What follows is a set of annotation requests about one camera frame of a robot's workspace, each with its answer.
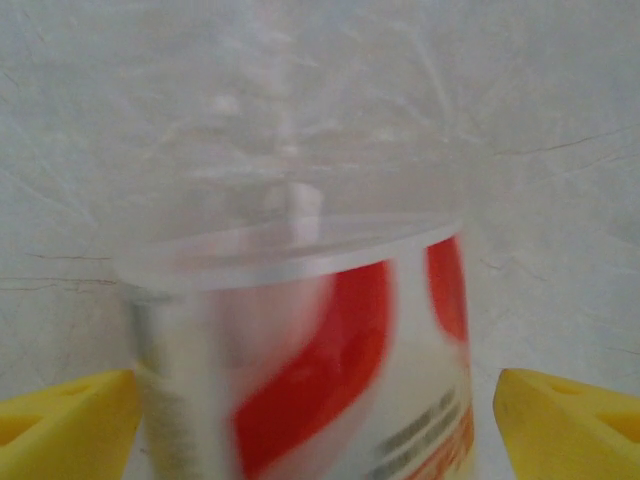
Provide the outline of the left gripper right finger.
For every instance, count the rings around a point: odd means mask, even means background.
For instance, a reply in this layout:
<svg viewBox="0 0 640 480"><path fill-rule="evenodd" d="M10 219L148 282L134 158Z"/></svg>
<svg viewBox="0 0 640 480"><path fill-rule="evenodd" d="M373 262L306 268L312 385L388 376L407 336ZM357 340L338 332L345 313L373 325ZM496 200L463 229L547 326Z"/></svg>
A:
<svg viewBox="0 0 640 480"><path fill-rule="evenodd" d="M493 412L518 479L637 479L639 398L505 369Z"/></svg>

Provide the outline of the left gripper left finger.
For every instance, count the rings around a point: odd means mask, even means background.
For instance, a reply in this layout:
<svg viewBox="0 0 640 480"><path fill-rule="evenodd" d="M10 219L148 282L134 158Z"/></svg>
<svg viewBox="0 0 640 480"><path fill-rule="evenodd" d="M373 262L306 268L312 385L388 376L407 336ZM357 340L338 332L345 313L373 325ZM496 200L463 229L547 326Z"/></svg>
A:
<svg viewBox="0 0 640 480"><path fill-rule="evenodd" d="M120 479L138 425L138 392L130 370L3 400L1 477Z"/></svg>

